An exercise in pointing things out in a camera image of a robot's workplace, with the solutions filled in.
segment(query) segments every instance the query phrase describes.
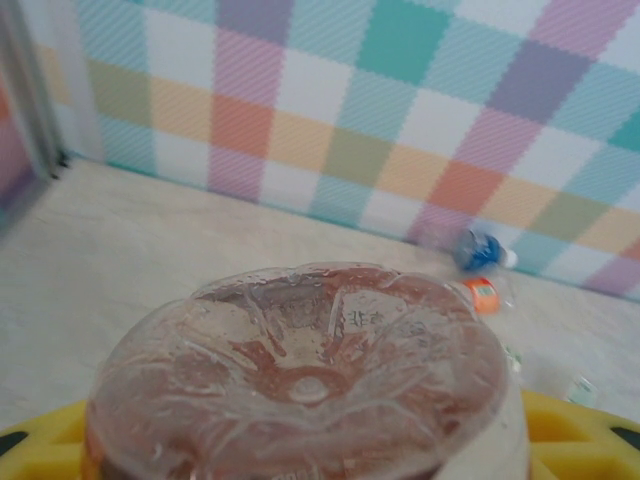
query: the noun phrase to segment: pastel plaid wallpaper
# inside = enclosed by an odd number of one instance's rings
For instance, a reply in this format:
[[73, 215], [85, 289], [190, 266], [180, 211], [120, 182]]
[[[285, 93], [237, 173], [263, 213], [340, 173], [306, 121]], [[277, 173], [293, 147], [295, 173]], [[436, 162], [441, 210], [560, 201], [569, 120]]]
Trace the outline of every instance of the pastel plaid wallpaper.
[[37, 176], [0, 74], [0, 226]]
[[71, 150], [638, 300], [639, 2], [23, 3]]

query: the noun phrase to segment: plaid wall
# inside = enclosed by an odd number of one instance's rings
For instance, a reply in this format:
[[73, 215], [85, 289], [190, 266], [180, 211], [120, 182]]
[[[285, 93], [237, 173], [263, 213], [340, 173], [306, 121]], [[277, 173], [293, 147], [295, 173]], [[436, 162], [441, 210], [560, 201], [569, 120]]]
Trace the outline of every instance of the plaid wall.
[[639, 0], [25, 0], [71, 150], [640, 299]]
[[0, 74], [0, 226], [37, 178], [9, 97]]

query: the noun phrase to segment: black object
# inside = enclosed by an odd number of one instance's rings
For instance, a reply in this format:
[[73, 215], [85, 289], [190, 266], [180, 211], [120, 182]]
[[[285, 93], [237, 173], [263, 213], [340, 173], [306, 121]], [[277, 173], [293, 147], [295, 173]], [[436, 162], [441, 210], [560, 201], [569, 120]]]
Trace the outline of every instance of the black object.
[[0, 457], [27, 438], [27, 432], [12, 432], [0, 437]]
[[611, 431], [618, 435], [636, 450], [640, 451], [640, 433], [624, 427], [611, 427]]

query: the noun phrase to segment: white floor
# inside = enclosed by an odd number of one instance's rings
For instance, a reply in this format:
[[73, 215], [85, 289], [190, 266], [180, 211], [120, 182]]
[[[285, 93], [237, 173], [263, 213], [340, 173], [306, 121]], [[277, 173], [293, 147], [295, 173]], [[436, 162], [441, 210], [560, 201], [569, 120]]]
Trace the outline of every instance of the white floor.
[[[203, 283], [344, 260], [434, 273], [410, 245], [78, 161], [0, 244], [0, 427], [87, 396], [137, 320]], [[582, 371], [640, 421], [640, 305], [513, 275], [508, 344]]]

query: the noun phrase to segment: purple square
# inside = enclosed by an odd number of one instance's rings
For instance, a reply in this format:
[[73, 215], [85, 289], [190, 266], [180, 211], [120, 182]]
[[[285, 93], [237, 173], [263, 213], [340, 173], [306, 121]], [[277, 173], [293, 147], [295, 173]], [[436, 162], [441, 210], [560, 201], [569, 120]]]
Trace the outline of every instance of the purple square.
[[258, 201], [264, 160], [219, 147], [211, 147], [209, 155], [209, 190]]
[[456, 160], [508, 173], [542, 130], [538, 123], [485, 108], [454, 154]]
[[432, 235], [430, 234], [434, 233], [433, 238], [436, 238], [438, 242], [444, 243], [449, 240], [449, 232], [453, 234], [458, 231], [458, 229], [467, 227], [471, 224], [472, 220], [471, 215], [467, 215], [466, 213], [425, 203], [409, 228], [405, 240], [420, 244], [422, 243], [421, 239], [423, 241], [425, 240], [425, 234], [431, 238]]
[[529, 38], [595, 60], [636, 6], [638, 0], [556, 0]]
[[284, 45], [292, 7], [293, 0], [220, 0], [218, 26]]
[[273, 43], [218, 29], [216, 93], [273, 106], [280, 84], [283, 49]]
[[618, 257], [593, 274], [584, 284], [586, 288], [624, 295], [640, 283], [640, 262]]
[[487, 106], [544, 123], [590, 65], [587, 58], [526, 41]]

